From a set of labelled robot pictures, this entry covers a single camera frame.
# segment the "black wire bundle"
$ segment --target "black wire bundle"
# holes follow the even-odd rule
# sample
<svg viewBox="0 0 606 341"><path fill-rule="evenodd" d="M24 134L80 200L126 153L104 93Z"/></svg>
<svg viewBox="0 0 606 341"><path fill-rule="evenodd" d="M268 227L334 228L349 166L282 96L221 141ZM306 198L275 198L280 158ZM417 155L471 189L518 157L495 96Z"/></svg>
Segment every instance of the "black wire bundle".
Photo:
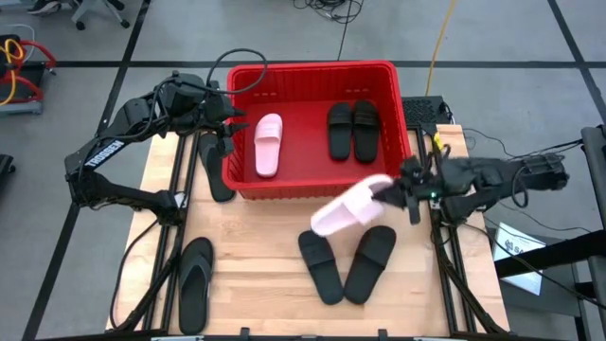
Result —
<svg viewBox="0 0 606 341"><path fill-rule="evenodd" d="M488 136L476 129L473 128L465 128L463 129L463 132L474 132L477 134L480 134L482 136L484 136L486 139L492 140L492 141L496 141L501 145L501 148L503 149L503 153L507 156L510 157L510 159L508 161L511 160L517 160L523 157L527 157L527 156L531 156L531 155L537 155L540 153L545 153L545 152L550 152L550 153L554 153L554 154L560 154L563 152L566 152L568 150L571 150L573 148L576 148L577 146L580 146L580 144L582 143L581 140L574 140L574 141L570 141L570 142L565 142L565 143L561 143L561 144L557 144L555 146L551 146L551 147L547 147L547 148L543 148L540 149L538 151L534 151L534 152L530 152L530 153L525 153L522 155L514 155L512 153L508 152L508 149L505 147L505 143L503 143L502 140L500 140L499 138L496 137L492 137L492 136ZM463 133L463 135L465 136L466 139L469 139L471 141L473 141L473 146L472 149L475 147L476 144L476 140L473 136L467 136L465 135L465 133ZM524 176L524 172L527 171L527 167L521 167L520 169L518 169L515 174L513 175L513 178L511 179L511 200L513 201L513 204L515 204L517 207L519 208L526 208L528 207L528 190L526 189L526 187L524 186L524 182L520 181L520 178ZM516 196L516 189L517 188L522 188L522 194L523 194L523 202L520 202Z"/></svg>
<svg viewBox="0 0 606 341"><path fill-rule="evenodd" d="M302 6L298 6L297 4L301 2L303 3ZM353 13L348 10L346 15L338 14L336 11L347 3L349 3L349 8L352 4L355 4L357 6L356 10ZM296 9L313 9L320 16L344 25L356 19L362 11L363 3L364 0L293 0L293 7Z"/></svg>
<svg viewBox="0 0 606 341"><path fill-rule="evenodd" d="M263 62L263 69L261 70L260 75L258 76L258 79L256 81L254 81L253 83L251 83L250 85L242 88L242 89L238 89L238 90L220 90L220 89L213 89L212 87L210 87L210 80L212 77L212 74L214 73L215 69L219 66L220 62L227 56L234 54L234 53L239 53L239 52L248 52L248 53L252 53L255 55L258 55L261 57L261 60ZM233 94L240 94L246 91L249 91L250 89L254 88L255 86L257 86L265 77L265 73L267 72L267 67L268 67L268 62L267 59L265 58L265 56L254 50L251 48L234 48L231 49L225 53L223 53L216 61L215 63L210 67L210 69L208 70L208 75L206 77L206 83L205 85L196 85L196 84L192 84L189 82L184 81L183 84L194 87L196 89L199 90L204 90L207 93L213 93L213 94L224 94L224 95L233 95ZM84 167L86 164L86 161L88 160L88 158L91 156L91 153L93 152L93 150L95 149L96 146L100 145L100 143L102 143L103 141L109 140L109 139L116 139L116 140L137 140L139 137L145 135L150 128L152 127L152 124L154 122L159 122L161 120L167 119L169 117L169 115L167 114L167 109L164 106L164 104L162 103L162 101L160 100L160 94L162 93L162 91L164 90L164 88L166 87L167 84L169 83L174 83L175 82L175 78L174 77L170 77L167 78L165 80L163 80L162 82L160 82L158 85L156 85L153 88L153 97L151 100L151 112L153 113L152 116L147 120L146 124L145 124L145 128L143 128L142 131L136 133L136 134L132 134L132 135L112 135L112 136L104 136L104 137L98 137L95 141L95 143L92 145L91 149L88 150L88 152L86 152L86 155L83 158L83 162L80 164L80 168L78 169L78 182L81 182L82 180L82 174L84 173ZM156 105L160 108L160 115L157 115L157 118L153 118L153 115L156 112ZM200 123L202 123L201 120L198 121L197 124L194 125L194 128L189 130L189 131L183 131L183 132L176 132L178 135L190 135L193 134L195 131L199 130L201 128ZM85 200L87 201L86 205L87 206L91 206L90 203L88 203L88 198L86 198L85 194L82 194L82 196L85 198ZM100 206L91 206L91 208L93 210L99 210L103 207L106 206L110 206L113 205L114 203L105 203L102 204Z"/></svg>

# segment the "red basket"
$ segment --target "red basket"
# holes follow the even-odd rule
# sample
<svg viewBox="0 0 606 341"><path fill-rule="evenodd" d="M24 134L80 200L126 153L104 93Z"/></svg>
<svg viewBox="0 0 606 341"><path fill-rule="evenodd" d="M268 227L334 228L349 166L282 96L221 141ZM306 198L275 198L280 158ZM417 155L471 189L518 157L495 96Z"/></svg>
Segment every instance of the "red basket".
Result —
<svg viewBox="0 0 606 341"><path fill-rule="evenodd" d="M227 76L227 88L242 89L255 81L262 65L241 65ZM346 161L330 158L327 118L338 101L367 99L375 104L382 130L377 159L358 162L353 152ZM234 136L235 151L223 160L223 180L246 199L334 196L376 173L400 174L402 160L411 155L398 73L385 61L290 63L269 66L255 88L232 97L246 112L235 122L250 127ZM282 117L283 134L276 176L255 171L255 127L266 114Z"/></svg>

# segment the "red machine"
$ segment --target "red machine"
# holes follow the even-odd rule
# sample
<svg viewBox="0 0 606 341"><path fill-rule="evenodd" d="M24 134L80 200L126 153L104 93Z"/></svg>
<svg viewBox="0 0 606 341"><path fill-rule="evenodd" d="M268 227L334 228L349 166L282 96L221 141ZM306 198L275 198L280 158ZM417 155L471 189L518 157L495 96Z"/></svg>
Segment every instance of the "red machine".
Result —
<svg viewBox="0 0 606 341"><path fill-rule="evenodd" d="M41 114L44 93L40 84L46 70L54 74L53 68L57 65L55 57L44 46L22 41L14 34L1 35L0 46L3 47L3 53L0 53L0 116ZM25 46L40 49L48 62L26 62Z"/></svg>

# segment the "equipment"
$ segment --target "equipment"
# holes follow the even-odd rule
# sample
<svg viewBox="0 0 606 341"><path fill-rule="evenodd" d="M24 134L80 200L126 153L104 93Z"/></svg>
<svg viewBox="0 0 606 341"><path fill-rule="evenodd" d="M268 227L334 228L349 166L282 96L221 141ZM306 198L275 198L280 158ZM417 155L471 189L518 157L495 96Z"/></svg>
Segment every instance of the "equipment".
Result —
<svg viewBox="0 0 606 341"><path fill-rule="evenodd" d="M438 174L422 167L413 156L401 165L401 178L394 185L374 195L374 199L400 208L408 208L410 223L420 221L419 200L440 204L443 221L461 224L479 207L487 210L499 200L522 192L526 206L528 189L558 190L566 186L568 174L561 163L563 156L554 153L532 155L504 161L497 158L449 158L449 148L436 155L441 166ZM472 185L475 193L466 195Z"/></svg>
<svg viewBox="0 0 606 341"><path fill-rule="evenodd" d="M40 88L46 70L55 74L57 65L53 55L42 45L22 41L19 36L1 35L0 45L0 116L35 114L43 111L44 94ZM48 58L47 63L27 63L24 46L40 49Z"/></svg>
<svg viewBox="0 0 606 341"><path fill-rule="evenodd" d="M128 100L106 130L65 158L65 179L74 203L94 209L111 204L145 208L155 213L160 224L181 223L183 210L168 190L151 193L115 185L95 169L127 145L156 134L164 137L167 132L213 132L219 138L220 153L231 153L231 136L248 124L223 124L244 112L233 108L218 89L216 81L205 86L196 75L173 71L149 94Z"/></svg>

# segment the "wooden tabletop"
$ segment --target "wooden tabletop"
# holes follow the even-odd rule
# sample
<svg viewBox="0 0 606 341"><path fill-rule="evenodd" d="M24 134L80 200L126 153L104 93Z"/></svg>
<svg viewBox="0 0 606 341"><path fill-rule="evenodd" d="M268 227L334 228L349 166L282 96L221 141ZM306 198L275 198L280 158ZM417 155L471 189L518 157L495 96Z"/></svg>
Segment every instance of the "wooden tabletop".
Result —
<svg viewBox="0 0 606 341"><path fill-rule="evenodd" d="M452 146L452 155L467 155L460 126L444 125L438 129L444 143ZM409 133L409 138L413 152L418 153L415 134ZM153 139L142 189L169 187L177 140L176 135ZM370 300L362 306L346 299L328 306L321 302L313 286L297 237L309 229L311 215L330 199L245 201L237 197L231 203L216 204L210 197L202 164L199 159L197 162L184 245L194 238L207 237L215 247L210 319L204 334L234 335L240 333L241 327L249 327L253 335L372 336L377 335L378 329L387 329L390 336L448 335L426 204L421 204L418 225L409 224L407 211L393 207L370 225L391 226L398 235ZM186 167L184 161L180 188L185 185ZM147 211L135 213L128 243L154 219ZM474 213L468 222L484 227L479 213ZM364 231L362 227L348 228L329 237L343 282ZM158 226L134 247L126 261L116 301L118 324L148 289L159 235ZM458 236L470 289L492 318L508 329L489 241L470 228L459 228ZM165 289L157 298L155 328L160 326ZM458 328L464 331L460 296L454 286L453 293ZM177 306L175 299L170 333L180 333Z"/></svg>

